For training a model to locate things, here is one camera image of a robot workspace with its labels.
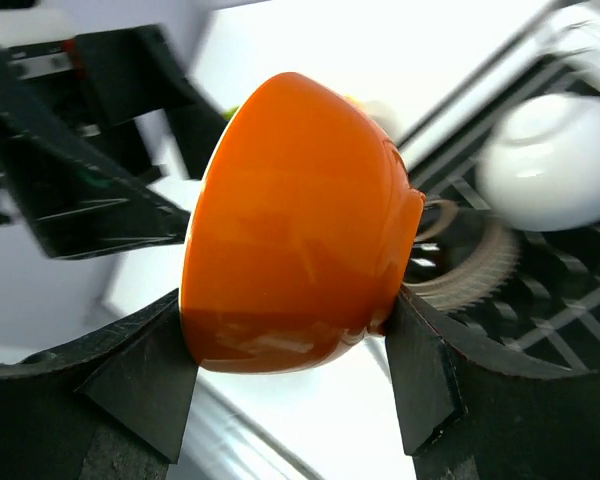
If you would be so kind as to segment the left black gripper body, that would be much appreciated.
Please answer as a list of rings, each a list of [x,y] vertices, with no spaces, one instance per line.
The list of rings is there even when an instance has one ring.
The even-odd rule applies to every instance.
[[[0,50],[0,188],[38,235],[157,235],[160,211],[142,179],[102,147],[66,50]],[[0,226],[11,216],[0,211]]]

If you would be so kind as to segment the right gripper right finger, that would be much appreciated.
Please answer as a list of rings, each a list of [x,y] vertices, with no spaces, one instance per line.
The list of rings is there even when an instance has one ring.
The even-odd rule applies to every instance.
[[[512,351],[407,289],[385,345],[418,478],[600,479],[600,369]]]

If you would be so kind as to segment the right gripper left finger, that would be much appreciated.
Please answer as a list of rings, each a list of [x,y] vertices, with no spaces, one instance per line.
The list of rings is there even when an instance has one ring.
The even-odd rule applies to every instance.
[[[69,343],[0,364],[0,479],[163,479],[198,367],[178,293]]]

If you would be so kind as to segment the white bowl orange outside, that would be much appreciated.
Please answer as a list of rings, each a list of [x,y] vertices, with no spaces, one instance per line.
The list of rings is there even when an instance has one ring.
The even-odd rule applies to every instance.
[[[357,106],[298,73],[265,81],[224,130],[189,221],[179,310],[193,359],[298,371],[382,333],[424,204]]]

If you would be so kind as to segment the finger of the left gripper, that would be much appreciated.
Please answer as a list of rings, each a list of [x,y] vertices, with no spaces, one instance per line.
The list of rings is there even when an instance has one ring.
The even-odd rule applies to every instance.
[[[159,26],[79,35],[74,66],[107,155],[142,180],[158,179],[135,119],[162,110],[188,176],[203,176],[227,121],[189,83]]]
[[[77,260],[183,243],[188,212],[118,163],[76,74],[21,71],[0,49],[0,189],[45,254]]]

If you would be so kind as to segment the white ribbed bowl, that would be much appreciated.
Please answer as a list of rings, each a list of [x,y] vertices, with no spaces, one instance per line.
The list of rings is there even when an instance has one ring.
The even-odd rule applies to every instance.
[[[480,152],[475,177],[487,205],[518,230],[600,221],[600,97],[547,94],[511,109]]]

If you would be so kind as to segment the brown patterned bowl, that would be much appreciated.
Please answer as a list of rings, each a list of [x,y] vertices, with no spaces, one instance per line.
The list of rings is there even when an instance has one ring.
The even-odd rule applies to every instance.
[[[515,232],[490,212],[435,199],[425,204],[403,285],[441,312],[459,312],[501,288],[519,256]]]

